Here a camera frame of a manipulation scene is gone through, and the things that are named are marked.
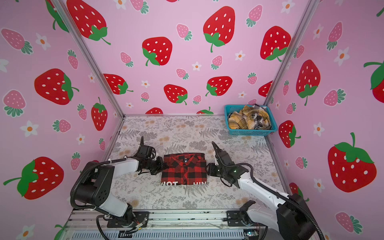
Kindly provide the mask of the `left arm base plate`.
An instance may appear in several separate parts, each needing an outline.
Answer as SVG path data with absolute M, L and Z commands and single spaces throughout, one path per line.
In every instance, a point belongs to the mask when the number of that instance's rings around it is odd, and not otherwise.
M 146 228 L 149 220 L 150 212 L 133 211 L 125 214 L 123 217 L 111 216 L 107 228 Z

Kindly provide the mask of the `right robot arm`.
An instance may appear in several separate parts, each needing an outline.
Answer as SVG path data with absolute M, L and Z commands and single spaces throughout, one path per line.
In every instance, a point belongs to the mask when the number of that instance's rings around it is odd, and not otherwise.
M 227 187 L 235 186 L 262 201 L 268 209 L 251 208 L 255 201 L 248 201 L 240 207 L 234 219 L 245 226 L 262 224 L 266 228 L 277 230 L 284 240 L 309 240 L 316 233 L 319 239 L 325 236 L 309 210 L 304 199 L 299 195 L 280 192 L 254 177 L 254 168 L 250 164 L 207 166 L 207 174 L 218 177 Z

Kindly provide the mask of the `red black plaid shirt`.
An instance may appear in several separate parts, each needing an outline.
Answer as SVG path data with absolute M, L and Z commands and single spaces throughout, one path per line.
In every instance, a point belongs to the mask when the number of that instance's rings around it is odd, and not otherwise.
M 168 168 L 162 171 L 161 186 L 207 184 L 207 162 L 203 153 L 165 155 L 164 163 Z

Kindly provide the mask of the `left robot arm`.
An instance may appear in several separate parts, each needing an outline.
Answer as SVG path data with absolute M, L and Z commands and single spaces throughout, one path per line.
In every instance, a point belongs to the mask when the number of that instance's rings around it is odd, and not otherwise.
M 71 189 L 71 206 L 76 210 L 98 211 L 112 217 L 118 224 L 130 227 L 136 220 L 133 207 L 111 193 L 113 179 L 127 173 L 141 174 L 143 170 L 157 175 L 168 167 L 161 157 L 139 159 L 125 156 L 101 163 L 89 162 Z

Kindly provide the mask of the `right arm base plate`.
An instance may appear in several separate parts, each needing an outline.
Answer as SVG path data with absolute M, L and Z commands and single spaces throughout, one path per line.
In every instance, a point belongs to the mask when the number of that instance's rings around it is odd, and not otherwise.
M 228 223 L 229 227 L 264 227 L 261 223 L 253 222 L 246 212 L 240 210 L 227 211 L 224 222 Z

